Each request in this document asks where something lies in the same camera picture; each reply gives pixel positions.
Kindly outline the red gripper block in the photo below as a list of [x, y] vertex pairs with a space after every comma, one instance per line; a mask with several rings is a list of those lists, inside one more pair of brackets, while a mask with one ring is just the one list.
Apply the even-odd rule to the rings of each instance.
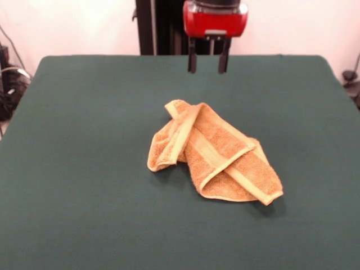
[[249, 9], [247, 4], [235, 2], [228, 7], [207, 6], [200, 1], [183, 4], [184, 31], [188, 40], [188, 72], [196, 73], [197, 54], [195, 38], [226, 38], [220, 54], [218, 73], [227, 72], [231, 38], [240, 37], [246, 27]]

